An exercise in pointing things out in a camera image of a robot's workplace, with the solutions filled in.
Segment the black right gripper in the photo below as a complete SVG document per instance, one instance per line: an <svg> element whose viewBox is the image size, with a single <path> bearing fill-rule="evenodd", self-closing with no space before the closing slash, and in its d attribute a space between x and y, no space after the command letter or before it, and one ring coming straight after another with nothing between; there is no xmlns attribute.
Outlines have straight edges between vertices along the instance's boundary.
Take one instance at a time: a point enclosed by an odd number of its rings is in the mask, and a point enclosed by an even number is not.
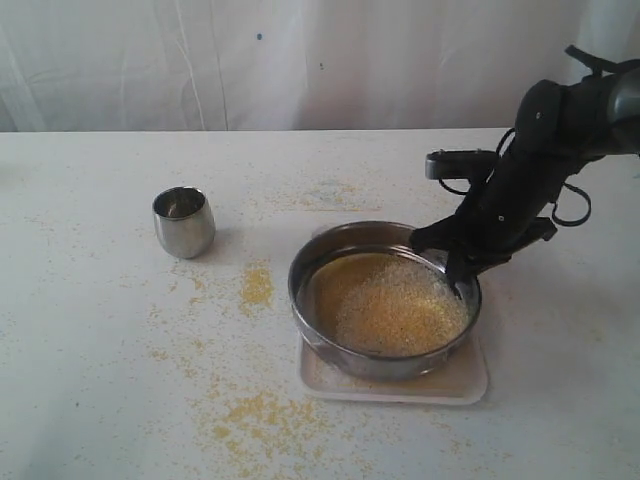
<svg viewBox="0 0 640 480"><path fill-rule="evenodd" d="M470 189L454 215L414 229L410 246L415 253L448 251L445 276L456 291L458 283L553 237L553 221L539 213L557 199L567 177L566 156L509 149L485 180L468 180Z"/></svg>

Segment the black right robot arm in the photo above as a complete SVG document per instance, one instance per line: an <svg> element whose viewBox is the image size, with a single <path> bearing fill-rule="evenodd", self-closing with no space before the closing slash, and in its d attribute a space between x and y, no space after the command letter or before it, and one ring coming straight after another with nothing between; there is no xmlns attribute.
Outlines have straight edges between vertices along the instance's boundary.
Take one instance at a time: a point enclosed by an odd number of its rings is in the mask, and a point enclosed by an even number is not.
<svg viewBox="0 0 640 480"><path fill-rule="evenodd" d="M447 252L450 284L508 262L561 225L580 225L541 211L557 202L568 177L609 155L639 151L639 72L589 76L562 86L549 80L523 98L508 146L495 151L432 152L426 175L469 188L449 217L410 235L414 252Z"/></svg>

